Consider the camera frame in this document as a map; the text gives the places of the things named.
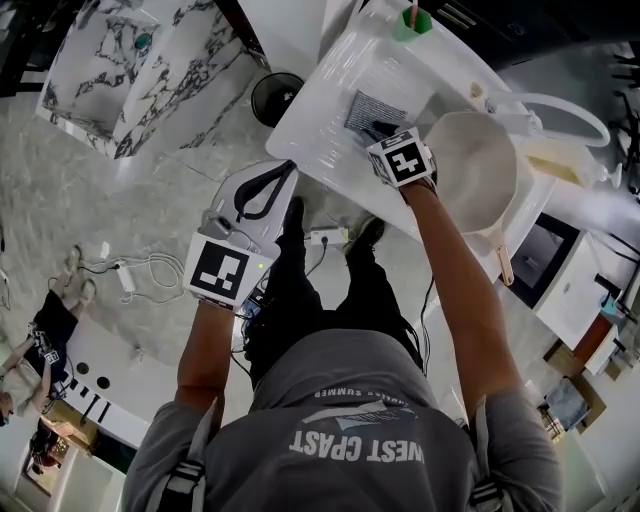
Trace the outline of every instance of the gray cloth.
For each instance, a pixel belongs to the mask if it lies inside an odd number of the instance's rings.
[[[434,405],[393,338],[353,330],[308,336],[268,372],[250,413],[208,445],[205,509],[470,510],[486,477],[502,489],[507,510],[561,508],[553,447],[522,392],[483,402],[477,449]],[[175,402],[158,411],[127,475],[125,512],[145,510],[202,416]]]

